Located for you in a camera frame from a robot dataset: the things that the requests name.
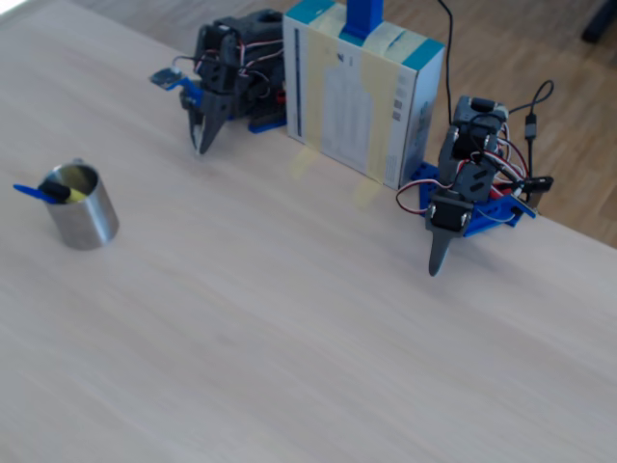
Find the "gray gripper without camera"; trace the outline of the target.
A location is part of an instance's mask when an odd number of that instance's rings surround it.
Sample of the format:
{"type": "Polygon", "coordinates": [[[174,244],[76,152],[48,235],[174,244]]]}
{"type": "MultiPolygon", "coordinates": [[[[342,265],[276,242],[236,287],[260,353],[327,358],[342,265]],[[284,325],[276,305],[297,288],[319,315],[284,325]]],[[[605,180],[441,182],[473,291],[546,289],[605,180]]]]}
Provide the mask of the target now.
{"type": "Polygon", "coordinates": [[[473,208],[474,203],[458,192],[438,188],[433,193],[425,212],[426,229],[432,232],[428,264],[432,277],[440,272],[451,240],[467,231],[473,208]]]}

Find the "gray gripper with camera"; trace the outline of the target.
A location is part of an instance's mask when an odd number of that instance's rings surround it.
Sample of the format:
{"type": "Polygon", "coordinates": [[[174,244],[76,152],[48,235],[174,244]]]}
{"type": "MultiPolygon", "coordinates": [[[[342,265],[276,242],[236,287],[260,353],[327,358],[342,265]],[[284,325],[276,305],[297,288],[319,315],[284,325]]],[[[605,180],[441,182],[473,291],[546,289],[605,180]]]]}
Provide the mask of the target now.
{"type": "Polygon", "coordinates": [[[238,65],[202,62],[200,67],[203,98],[201,109],[188,106],[191,140],[197,154],[204,155],[228,119],[228,95],[239,95],[238,65]]]}

